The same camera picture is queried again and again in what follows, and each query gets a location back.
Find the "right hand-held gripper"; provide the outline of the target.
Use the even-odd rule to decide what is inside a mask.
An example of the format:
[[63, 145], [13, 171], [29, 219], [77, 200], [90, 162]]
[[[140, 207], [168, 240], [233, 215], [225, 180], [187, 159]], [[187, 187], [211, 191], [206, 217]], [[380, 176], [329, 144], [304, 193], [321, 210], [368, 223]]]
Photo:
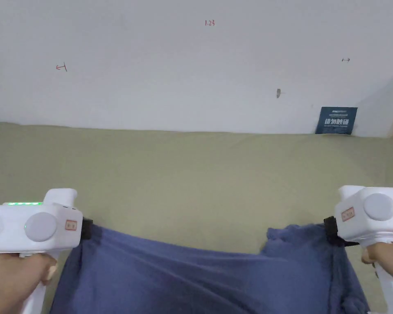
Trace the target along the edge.
[[[340, 202], [333, 216], [324, 220], [328, 242], [338, 247], [378, 242], [393, 243], [393, 187], [345, 185], [339, 188]], [[374, 264], [387, 304], [393, 314], [393, 277]]]

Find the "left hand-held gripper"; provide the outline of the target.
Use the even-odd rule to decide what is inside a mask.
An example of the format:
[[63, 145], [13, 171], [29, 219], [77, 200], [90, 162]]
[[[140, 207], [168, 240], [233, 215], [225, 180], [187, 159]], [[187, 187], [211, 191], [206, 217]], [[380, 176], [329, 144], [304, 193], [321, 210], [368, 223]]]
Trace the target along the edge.
[[90, 239], [93, 220], [75, 207], [76, 197], [72, 188], [53, 188], [41, 202], [1, 204], [0, 256], [45, 254], [57, 260], [61, 252]]

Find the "person's right hand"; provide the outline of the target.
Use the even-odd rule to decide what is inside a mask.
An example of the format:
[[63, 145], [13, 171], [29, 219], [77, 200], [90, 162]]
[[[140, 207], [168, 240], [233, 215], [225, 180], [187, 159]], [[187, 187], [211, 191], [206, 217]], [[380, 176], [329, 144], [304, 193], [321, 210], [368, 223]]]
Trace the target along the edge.
[[378, 242], [363, 250], [361, 261], [365, 264], [379, 264], [393, 277], [393, 243]]

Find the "person's left hand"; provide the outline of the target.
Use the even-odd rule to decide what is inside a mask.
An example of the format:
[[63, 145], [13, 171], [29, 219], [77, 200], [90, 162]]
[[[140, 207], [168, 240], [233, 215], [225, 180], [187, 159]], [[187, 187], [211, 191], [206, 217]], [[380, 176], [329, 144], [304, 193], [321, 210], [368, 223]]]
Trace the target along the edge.
[[38, 284], [49, 283], [56, 268], [57, 260], [47, 254], [0, 254], [0, 314], [21, 313], [25, 300]]

